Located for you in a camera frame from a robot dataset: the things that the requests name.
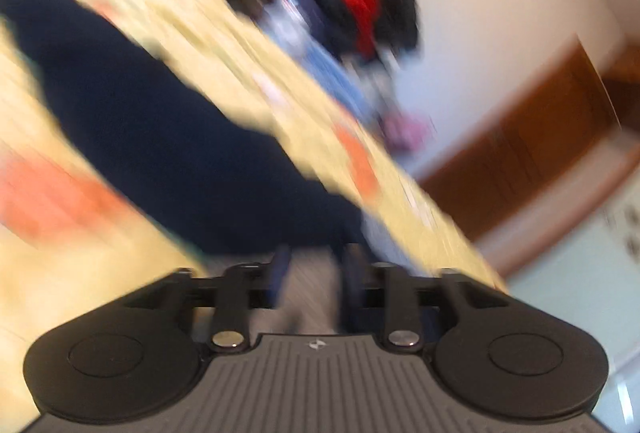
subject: metal screw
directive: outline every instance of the metal screw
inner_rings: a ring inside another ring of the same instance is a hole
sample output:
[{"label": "metal screw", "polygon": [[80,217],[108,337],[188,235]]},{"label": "metal screw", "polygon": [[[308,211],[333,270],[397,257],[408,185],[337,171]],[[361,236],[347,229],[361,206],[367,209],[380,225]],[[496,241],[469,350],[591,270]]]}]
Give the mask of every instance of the metal screw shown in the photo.
[{"label": "metal screw", "polygon": [[211,340],[217,347],[235,348],[239,347],[244,341],[244,336],[240,332],[233,330],[224,330],[215,334]]},{"label": "metal screw", "polygon": [[420,341],[420,336],[411,330],[396,330],[389,334],[389,342],[396,347],[412,347]]}]

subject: gray fabric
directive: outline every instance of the gray fabric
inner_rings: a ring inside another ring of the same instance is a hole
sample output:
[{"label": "gray fabric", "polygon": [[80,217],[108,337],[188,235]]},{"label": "gray fabric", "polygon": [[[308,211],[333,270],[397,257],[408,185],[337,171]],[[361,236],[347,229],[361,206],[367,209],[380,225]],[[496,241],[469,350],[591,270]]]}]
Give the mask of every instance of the gray fabric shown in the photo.
[{"label": "gray fabric", "polygon": [[[220,276],[238,263],[265,262],[271,256],[245,256],[206,260],[210,276]],[[293,253],[289,272],[280,290],[278,307],[251,312],[252,342],[260,333],[335,334],[340,303],[340,272],[329,249],[300,249]],[[204,340],[209,313],[203,312],[196,322],[194,335]]]}]

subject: gray ribbed plate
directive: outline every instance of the gray ribbed plate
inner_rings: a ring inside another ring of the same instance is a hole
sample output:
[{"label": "gray ribbed plate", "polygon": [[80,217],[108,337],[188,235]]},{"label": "gray ribbed plate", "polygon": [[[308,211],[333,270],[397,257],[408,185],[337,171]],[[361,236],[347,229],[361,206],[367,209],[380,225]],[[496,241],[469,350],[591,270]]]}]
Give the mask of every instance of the gray ribbed plate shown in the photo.
[{"label": "gray ribbed plate", "polygon": [[467,409],[414,355],[371,336],[263,336],[242,355],[219,357],[198,386],[154,416],[113,426],[45,415],[29,433],[602,433],[584,415],[518,425]]}]

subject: brown wooden door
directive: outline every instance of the brown wooden door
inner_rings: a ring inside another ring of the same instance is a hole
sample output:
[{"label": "brown wooden door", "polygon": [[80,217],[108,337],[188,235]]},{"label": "brown wooden door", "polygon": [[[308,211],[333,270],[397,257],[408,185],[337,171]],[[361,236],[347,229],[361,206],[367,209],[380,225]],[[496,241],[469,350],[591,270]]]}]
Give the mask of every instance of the brown wooden door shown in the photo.
[{"label": "brown wooden door", "polygon": [[580,46],[420,186],[476,239],[558,178],[614,123],[602,82]]},{"label": "brown wooden door", "polygon": [[510,181],[526,182],[517,161],[498,132],[470,146],[421,187],[473,239],[513,209]]},{"label": "brown wooden door", "polygon": [[640,45],[629,43],[602,80],[620,124],[640,132]]},{"label": "brown wooden door", "polygon": [[505,117],[502,128],[524,167],[546,184],[584,155],[615,120],[600,77],[580,47]]}]

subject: blue fabric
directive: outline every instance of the blue fabric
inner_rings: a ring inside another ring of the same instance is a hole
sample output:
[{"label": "blue fabric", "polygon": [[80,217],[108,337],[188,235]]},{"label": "blue fabric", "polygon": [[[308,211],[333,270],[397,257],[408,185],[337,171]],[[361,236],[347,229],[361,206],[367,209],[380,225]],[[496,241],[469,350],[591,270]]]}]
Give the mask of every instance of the blue fabric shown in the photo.
[{"label": "blue fabric", "polygon": [[298,4],[305,15],[309,25],[311,37],[322,46],[326,43],[326,26],[329,22],[315,0],[298,0]]},{"label": "blue fabric", "polygon": [[71,144],[171,233],[205,254],[366,243],[359,207],[106,19],[74,0],[0,0],[0,13]]},{"label": "blue fabric", "polygon": [[363,124],[370,122],[374,116],[373,107],[343,67],[316,40],[311,39],[305,57],[298,63],[357,120]]}]

